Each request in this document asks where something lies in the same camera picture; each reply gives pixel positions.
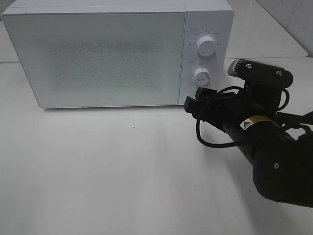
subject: microwave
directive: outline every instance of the microwave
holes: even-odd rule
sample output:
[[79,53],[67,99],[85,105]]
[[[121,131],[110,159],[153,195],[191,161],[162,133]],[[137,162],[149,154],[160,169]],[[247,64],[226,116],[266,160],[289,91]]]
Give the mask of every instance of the microwave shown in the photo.
[[225,0],[16,0],[1,15],[43,108],[183,105],[224,63]]

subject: power knob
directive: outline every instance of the power knob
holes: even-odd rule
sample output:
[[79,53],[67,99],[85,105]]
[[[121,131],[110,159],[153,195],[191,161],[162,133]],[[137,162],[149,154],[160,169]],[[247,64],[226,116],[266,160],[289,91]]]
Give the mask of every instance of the power knob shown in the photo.
[[194,71],[194,82],[198,86],[204,86],[211,82],[210,72],[206,68],[197,68]]
[[200,55],[210,56],[216,50],[216,40],[211,36],[204,36],[197,41],[197,48]]

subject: microwave dial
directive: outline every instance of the microwave dial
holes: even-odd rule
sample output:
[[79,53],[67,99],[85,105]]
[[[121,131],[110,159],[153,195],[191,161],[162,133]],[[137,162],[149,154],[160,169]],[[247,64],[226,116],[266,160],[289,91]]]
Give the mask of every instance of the microwave dial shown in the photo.
[[194,71],[194,82],[198,86],[205,86],[211,83],[210,72],[206,68],[197,68]]
[[208,57],[216,50],[216,39],[213,36],[204,36],[197,41],[198,53],[201,56]]

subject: white table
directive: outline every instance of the white table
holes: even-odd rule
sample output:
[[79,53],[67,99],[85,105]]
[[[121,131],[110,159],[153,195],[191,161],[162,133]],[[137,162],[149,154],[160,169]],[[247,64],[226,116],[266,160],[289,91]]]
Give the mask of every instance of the white table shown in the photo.
[[[235,17],[226,58],[306,57],[307,52],[255,0],[228,0]],[[18,62],[0,22],[0,63]]]
[[[231,61],[215,88],[242,85],[225,74]],[[263,61],[294,75],[286,111],[311,111],[313,59]],[[313,209],[260,196],[241,152],[201,145],[182,107],[44,110],[20,64],[1,64],[0,77],[1,235],[313,231]]]

